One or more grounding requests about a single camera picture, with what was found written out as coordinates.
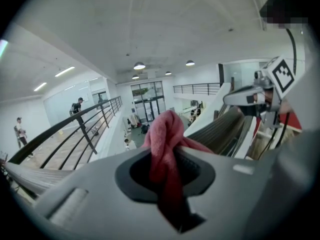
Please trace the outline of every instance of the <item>ceiling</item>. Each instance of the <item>ceiling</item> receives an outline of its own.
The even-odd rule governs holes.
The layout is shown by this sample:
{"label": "ceiling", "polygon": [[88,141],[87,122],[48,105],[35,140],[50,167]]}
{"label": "ceiling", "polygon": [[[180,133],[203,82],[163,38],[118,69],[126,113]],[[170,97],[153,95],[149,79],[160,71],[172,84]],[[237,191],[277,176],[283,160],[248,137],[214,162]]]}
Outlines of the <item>ceiling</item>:
{"label": "ceiling", "polygon": [[167,70],[178,73],[188,59],[197,58],[199,47],[228,35],[229,29],[262,31],[260,4],[261,0],[30,0],[20,17],[42,24],[121,82],[124,74],[135,73],[138,61],[161,76]]}
{"label": "ceiling", "polygon": [[[89,70],[70,56],[39,37],[12,24],[5,39],[8,41],[0,58],[0,102],[42,95],[54,86]],[[55,75],[75,66],[73,70]],[[47,83],[35,92],[42,83]]]}

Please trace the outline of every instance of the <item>black railing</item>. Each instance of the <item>black railing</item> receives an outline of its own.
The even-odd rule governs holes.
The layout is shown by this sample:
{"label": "black railing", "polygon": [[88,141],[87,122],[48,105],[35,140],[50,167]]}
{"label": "black railing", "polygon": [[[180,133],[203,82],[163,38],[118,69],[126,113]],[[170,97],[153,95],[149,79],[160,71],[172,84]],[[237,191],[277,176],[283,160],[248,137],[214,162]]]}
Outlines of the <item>black railing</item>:
{"label": "black railing", "polygon": [[176,94],[216,95],[219,90],[219,82],[175,85],[173,87],[173,91]]}
{"label": "black railing", "polygon": [[[74,150],[76,149],[76,147],[79,145],[79,143],[85,138],[87,141],[86,146],[84,147],[83,151],[80,153],[80,155],[77,157],[76,162],[73,166],[73,170],[75,170],[80,162],[80,160],[82,159],[85,151],[87,150],[87,148],[90,146],[90,148],[92,149],[88,159],[87,159],[87,163],[89,162],[92,153],[97,154],[97,151],[95,149],[94,144],[92,143],[93,138],[95,137],[95,134],[92,134],[92,137],[90,138],[88,133],[94,128],[96,127],[96,125],[98,124],[98,122],[101,123],[101,125],[98,128],[95,128],[95,130],[97,132],[99,132],[99,130],[101,129],[101,127],[104,125],[104,129],[109,128],[109,123],[111,121],[111,119],[113,117],[116,116],[116,113],[119,111],[120,107],[122,106],[122,100],[121,97],[118,96],[116,98],[110,99],[110,100],[105,100],[97,105],[94,105],[92,107],[89,107],[79,113],[76,113],[72,116],[70,116],[69,118],[57,123],[56,125],[54,125],[53,127],[51,127],[50,129],[44,131],[43,133],[41,133],[40,135],[38,135],[37,137],[35,137],[33,140],[31,140],[27,145],[25,145],[23,148],[21,148],[10,160],[9,162],[14,163],[14,164],[21,164],[27,157],[28,155],[30,155],[35,149],[37,149],[42,143],[44,143],[46,140],[48,140],[52,135],[54,135],[55,133],[57,133],[59,130],[61,130],[62,128],[64,128],[65,126],[67,126],[68,124],[70,124],[71,122],[73,122],[74,120],[79,122],[79,126],[70,134],[68,135],[51,153],[50,155],[44,160],[44,162],[40,165],[40,168],[45,168],[45,166],[48,164],[48,162],[55,156],[55,154],[57,153],[57,151],[75,134],[78,132],[78,130],[81,130],[83,133],[83,136],[77,141],[77,143],[73,146],[73,148],[69,151],[68,155],[64,158],[64,160],[62,161],[62,163],[58,166],[58,170],[61,170],[64,165],[66,164],[66,162],[68,161],[68,159],[70,158],[70,156],[72,155],[72,153],[74,152]],[[83,120],[81,119],[81,116],[83,116],[84,114],[87,114],[90,111],[93,111],[95,109],[97,110],[97,113],[95,113],[93,116],[91,116],[88,120],[86,120],[85,122],[83,122]],[[95,123],[93,125],[91,125],[88,129],[87,127],[85,127],[85,124],[88,123],[91,119],[93,119],[94,117],[98,116],[98,120],[95,121]]]}

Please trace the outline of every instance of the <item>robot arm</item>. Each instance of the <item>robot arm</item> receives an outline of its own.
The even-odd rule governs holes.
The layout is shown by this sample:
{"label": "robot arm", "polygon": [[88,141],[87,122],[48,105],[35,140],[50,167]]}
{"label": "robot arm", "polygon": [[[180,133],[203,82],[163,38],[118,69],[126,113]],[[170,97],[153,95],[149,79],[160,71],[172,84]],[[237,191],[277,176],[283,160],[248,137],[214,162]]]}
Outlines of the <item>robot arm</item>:
{"label": "robot arm", "polygon": [[[278,128],[279,110],[286,94],[296,80],[282,56],[271,59],[254,73],[254,84],[232,91],[223,97],[226,105],[239,106],[247,116],[260,117],[266,127]],[[272,100],[267,101],[265,92],[272,92]]]}

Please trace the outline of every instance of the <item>pink towel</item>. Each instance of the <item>pink towel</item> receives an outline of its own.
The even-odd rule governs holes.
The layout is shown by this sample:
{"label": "pink towel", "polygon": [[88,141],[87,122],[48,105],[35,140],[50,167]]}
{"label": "pink towel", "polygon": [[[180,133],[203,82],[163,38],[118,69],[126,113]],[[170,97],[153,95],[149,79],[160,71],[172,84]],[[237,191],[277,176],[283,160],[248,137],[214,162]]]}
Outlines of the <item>pink towel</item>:
{"label": "pink towel", "polygon": [[184,124],[173,111],[161,113],[147,132],[143,147],[151,147],[150,181],[161,187],[158,207],[162,214],[179,227],[183,218],[183,186],[176,159],[175,146],[184,146],[195,150],[213,153],[204,145],[184,137]]}

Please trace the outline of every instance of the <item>person in white shirt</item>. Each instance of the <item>person in white shirt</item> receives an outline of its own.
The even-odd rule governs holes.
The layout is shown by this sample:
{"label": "person in white shirt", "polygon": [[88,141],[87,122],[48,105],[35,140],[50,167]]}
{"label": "person in white shirt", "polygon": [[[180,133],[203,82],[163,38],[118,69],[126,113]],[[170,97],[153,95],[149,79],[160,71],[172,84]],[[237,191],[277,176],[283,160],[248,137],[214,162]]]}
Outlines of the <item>person in white shirt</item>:
{"label": "person in white shirt", "polygon": [[128,150],[134,150],[134,149],[137,148],[136,143],[135,143],[133,140],[131,140],[131,141],[129,142],[129,140],[126,138],[126,139],[124,140],[124,142],[125,142],[125,148],[126,148],[127,151],[128,151]]}
{"label": "person in white shirt", "polygon": [[[18,131],[18,134],[19,134],[19,140],[22,142],[22,144],[25,146],[27,145],[27,135],[26,135],[26,130],[22,129],[21,127],[21,117],[18,117],[16,119],[17,121],[17,124],[16,124],[16,129]],[[33,158],[34,157],[34,154],[31,153],[30,155],[28,155],[29,158]]]}

